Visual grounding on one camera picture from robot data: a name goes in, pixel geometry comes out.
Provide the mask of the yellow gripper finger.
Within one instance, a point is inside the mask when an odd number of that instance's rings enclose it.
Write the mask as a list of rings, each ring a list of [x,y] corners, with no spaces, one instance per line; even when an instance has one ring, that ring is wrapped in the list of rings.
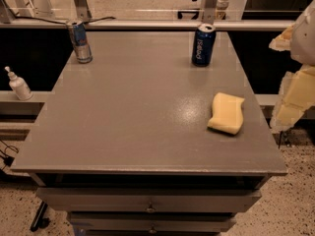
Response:
[[[286,72],[270,127],[274,134],[287,131],[315,104],[315,67],[303,65],[297,72]]]
[[[269,47],[276,51],[289,51],[291,49],[292,33],[293,25],[286,28],[276,38],[273,38]]]

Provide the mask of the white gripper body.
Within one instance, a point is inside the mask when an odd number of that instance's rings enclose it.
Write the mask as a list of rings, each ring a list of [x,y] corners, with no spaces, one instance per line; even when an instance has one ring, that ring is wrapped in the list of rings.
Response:
[[[315,0],[296,20],[291,36],[291,58],[301,64],[315,65]]]

